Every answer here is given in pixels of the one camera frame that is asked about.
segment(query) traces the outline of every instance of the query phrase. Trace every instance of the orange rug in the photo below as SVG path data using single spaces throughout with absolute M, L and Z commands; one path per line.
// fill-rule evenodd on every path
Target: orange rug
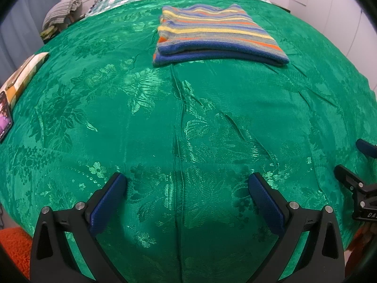
M 14 264 L 30 280 L 30 252 L 33 239 L 22 228 L 0 230 L 0 243 Z
M 366 222 L 356 232 L 349 244 L 347 251 L 350 251 L 346 264 L 346 276 L 350 275 L 360 263 L 364 255 L 364 248 L 377 235 L 377 224 Z

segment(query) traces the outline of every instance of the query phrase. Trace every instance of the blue gripper pad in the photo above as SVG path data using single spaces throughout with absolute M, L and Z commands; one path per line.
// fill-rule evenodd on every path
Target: blue gripper pad
M 122 174 L 114 174 L 113 177 L 115 180 L 110 179 L 108 181 L 113 182 L 90 214 L 89 231 L 92 236 L 105 230 L 110 217 L 115 213 L 119 202 L 124 198 L 127 188 L 126 177 Z
M 250 195 L 270 231 L 282 237 L 285 233 L 285 224 L 289 217 L 288 209 L 285 206 L 287 201 L 278 191 L 272 189 L 259 173 L 250 175 L 248 187 Z
M 358 139 L 356 142 L 356 147 L 364 155 L 377 158 L 377 147 L 375 145 L 372 145 L 363 139 Z

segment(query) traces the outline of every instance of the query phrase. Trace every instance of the gray folded cloth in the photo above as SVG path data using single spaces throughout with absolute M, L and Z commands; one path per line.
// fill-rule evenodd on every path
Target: gray folded cloth
M 67 15 L 74 12 L 81 4 L 82 0 L 63 0 L 59 2 L 48 11 L 42 25 L 42 30 L 54 24 L 63 23 Z

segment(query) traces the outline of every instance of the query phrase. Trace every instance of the metal screw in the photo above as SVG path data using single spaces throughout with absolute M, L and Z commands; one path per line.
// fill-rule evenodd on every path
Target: metal screw
M 41 210 L 42 214 L 47 214 L 49 211 L 50 211 L 50 208 L 49 208 L 48 206 L 45 206 L 45 207 L 42 208 L 42 210 Z
M 334 210 L 332 209 L 332 207 L 330 205 L 326 205 L 325 211 L 328 212 L 328 213 L 332 213 Z
M 298 209 L 300 207 L 300 205 L 295 201 L 289 202 L 289 206 L 291 209 Z
M 77 202 L 75 208 L 81 210 L 85 207 L 85 202 Z

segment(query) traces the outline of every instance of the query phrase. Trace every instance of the gray curtain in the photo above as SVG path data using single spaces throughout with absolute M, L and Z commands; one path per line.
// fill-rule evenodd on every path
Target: gray curtain
M 48 11 L 61 0 L 17 0 L 0 24 L 0 86 L 43 46 L 39 36 Z

